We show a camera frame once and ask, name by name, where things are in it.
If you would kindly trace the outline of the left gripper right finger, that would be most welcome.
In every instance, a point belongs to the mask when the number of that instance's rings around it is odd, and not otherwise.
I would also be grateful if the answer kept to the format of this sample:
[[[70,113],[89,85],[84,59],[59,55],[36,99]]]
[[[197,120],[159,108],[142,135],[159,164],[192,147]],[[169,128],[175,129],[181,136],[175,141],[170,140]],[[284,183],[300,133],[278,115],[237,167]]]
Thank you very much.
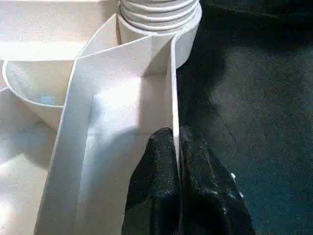
[[[200,132],[180,128],[182,227],[185,235],[253,235],[235,180]]]

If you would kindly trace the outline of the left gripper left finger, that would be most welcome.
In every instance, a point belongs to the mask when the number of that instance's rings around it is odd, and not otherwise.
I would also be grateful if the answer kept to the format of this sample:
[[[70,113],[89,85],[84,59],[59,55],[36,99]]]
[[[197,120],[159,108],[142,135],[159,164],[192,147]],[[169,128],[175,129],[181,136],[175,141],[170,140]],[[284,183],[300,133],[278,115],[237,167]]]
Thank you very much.
[[[124,235],[176,235],[180,185],[172,130],[155,131],[133,171],[122,225]]]

